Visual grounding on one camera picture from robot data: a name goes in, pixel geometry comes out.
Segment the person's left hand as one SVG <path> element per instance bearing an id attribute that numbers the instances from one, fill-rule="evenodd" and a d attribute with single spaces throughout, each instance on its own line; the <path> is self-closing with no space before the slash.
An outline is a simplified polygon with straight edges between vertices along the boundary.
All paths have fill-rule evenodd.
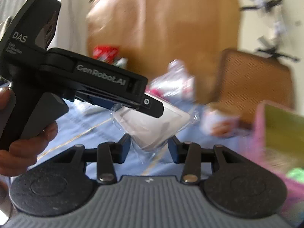
<path id="1" fill-rule="evenodd" d="M 21 139 L 21 134 L 40 100 L 41 92 L 14 92 L 11 89 L 1 90 L 1 109 L 5 109 L 12 96 L 15 96 L 15 106 L 10 114 L 3 133 L 1 145 L 8 146 L 8 150 L 1 150 L 1 175 L 15 177 L 37 162 L 38 155 L 42 153 L 49 142 L 58 133 L 56 121 L 52 121 L 31 138 Z"/>

